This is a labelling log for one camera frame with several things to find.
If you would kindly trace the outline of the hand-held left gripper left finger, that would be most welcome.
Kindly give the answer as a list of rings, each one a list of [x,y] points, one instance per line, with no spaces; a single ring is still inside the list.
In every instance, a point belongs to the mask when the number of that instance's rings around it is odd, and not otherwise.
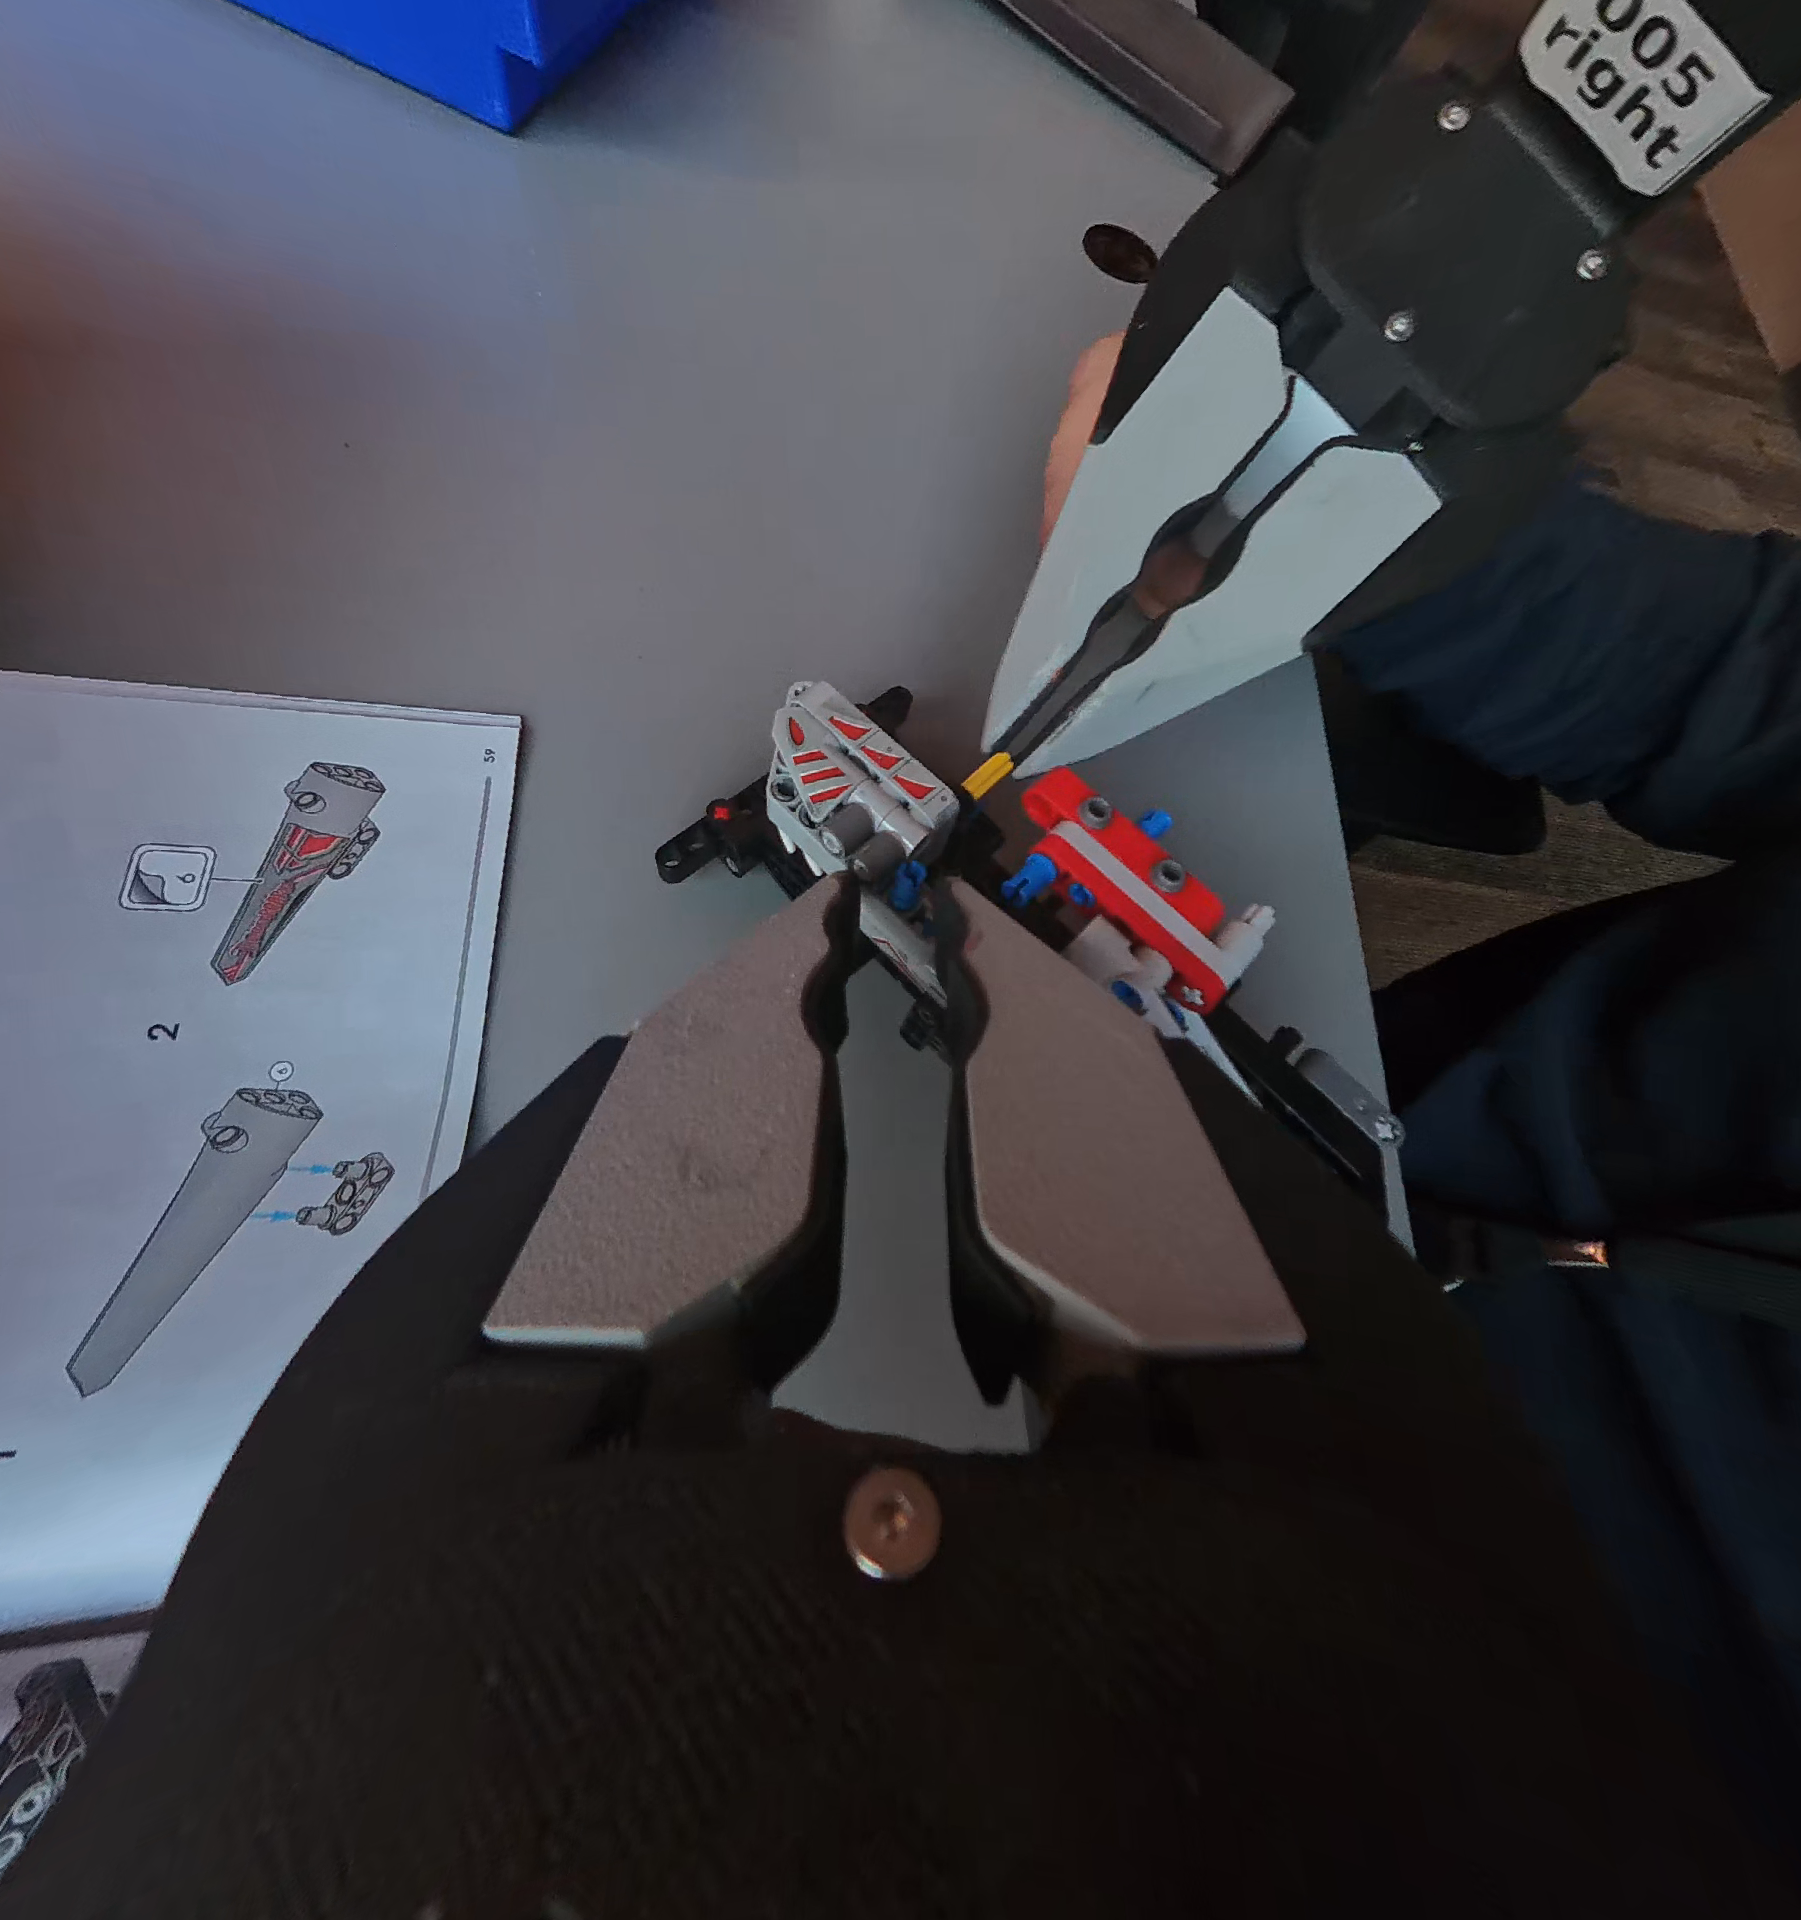
[[[850,884],[832,876],[632,1030],[487,1312],[491,1343],[658,1343],[792,1248],[840,1045],[817,1006],[848,950]]]

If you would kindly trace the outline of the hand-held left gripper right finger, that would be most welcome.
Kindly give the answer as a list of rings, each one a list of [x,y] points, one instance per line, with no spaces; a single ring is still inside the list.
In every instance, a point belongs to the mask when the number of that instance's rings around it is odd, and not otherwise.
[[[1296,1357],[1306,1340],[1170,1042],[973,885],[938,887],[950,1305],[990,1405],[1021,1384]]]

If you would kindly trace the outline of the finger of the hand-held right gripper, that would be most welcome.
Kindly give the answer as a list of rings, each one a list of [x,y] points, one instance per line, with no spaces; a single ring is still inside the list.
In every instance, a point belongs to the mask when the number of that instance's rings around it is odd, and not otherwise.
[[[1006,740],[1047,696],[1109,598],[1137,580],[1164,523],[1222,491],[1286,404],[1273,324],[1238,292],[1220,292],[1082,452],[1000,661],[982,737]]]
[[[1141,740],[1283,668],[1442,505],[1406,451],[1331,440],[1228,532],[1218,580],[1149,615],[1137,585],[1109,589],[1052,664],[1013,668],[1019,777],[1052,774]]]

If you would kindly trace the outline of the lego truck model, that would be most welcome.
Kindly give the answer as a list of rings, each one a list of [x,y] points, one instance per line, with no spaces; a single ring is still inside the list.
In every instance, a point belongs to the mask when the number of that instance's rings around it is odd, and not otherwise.
[[[1022,788],[1032,839],[1013,858],[987,801],[965,803],[963,782],[941,779],[898,736],[910,713],[903,686],[858,705],[829,682],[793,682],[764,774],[665,839],[657,875],[766,873],[790,900],[825,876],[854,876],[861,952],[913,997],[902,1039],[943,1059],[933,892],[967,882],[1164,1039],[1192,1044],[1390,1218],[1404,1128],[1383,1097],[1294,1027],[1266,1037],[1229,1007],[1272,935],[1272,906],[1226,906],[1176,858],[1170,813],[1127,813],[1067,771]]]

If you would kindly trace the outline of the person's right forearm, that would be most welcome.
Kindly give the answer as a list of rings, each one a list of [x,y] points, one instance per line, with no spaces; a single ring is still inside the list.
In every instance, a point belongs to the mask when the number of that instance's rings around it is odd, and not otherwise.
[[[1667,851],[1801,867],[1801,540],[1571,488],[1328,649],[1489,774]]]

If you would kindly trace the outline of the lego instruction booklet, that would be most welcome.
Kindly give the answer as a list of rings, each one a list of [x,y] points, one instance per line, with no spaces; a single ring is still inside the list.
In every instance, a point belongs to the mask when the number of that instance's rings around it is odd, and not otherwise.
[[[459,1166],[519,721],[0,673],[0,1873]]]

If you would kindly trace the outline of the person's right hand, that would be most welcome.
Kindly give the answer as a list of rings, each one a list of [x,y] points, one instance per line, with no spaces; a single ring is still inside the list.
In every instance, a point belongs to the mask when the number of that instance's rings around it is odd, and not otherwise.
[[[1041,547],[1047,547],[1090,447],[1128,330],[1093,340],[1077,360],[1042,472]]]

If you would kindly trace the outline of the brown cardboard box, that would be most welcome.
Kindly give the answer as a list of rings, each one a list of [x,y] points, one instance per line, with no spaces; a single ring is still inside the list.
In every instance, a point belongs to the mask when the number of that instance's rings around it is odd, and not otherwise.
[[[1779,127],[1748,141],[1702,185],[1755,332],[1779,371],[1801,365],[1801,145]]]

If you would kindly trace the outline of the grey metal bar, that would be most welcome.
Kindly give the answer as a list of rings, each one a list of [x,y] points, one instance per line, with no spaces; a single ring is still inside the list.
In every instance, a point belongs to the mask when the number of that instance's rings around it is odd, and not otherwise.
[[[1294,88],[1176,3],[1001,3],[1047,47],[1171,145],[1229,181]]]

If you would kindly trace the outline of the person's dark clothing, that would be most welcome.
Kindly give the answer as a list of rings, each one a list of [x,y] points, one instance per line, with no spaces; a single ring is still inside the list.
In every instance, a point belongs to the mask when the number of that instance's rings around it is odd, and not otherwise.
[[[1459,950],[1374,1017],[1408,1194],[1480,1233],[1460,1310],[1801,1900],[1801,1330],[1642,1262],[1801,1258],[1801,839]]]

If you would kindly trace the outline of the blue plastic bin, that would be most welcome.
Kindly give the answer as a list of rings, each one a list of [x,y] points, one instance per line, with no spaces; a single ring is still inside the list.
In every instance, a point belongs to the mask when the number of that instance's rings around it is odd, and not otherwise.
[[[241,3],[241,10],[517,134],[638,3]]]

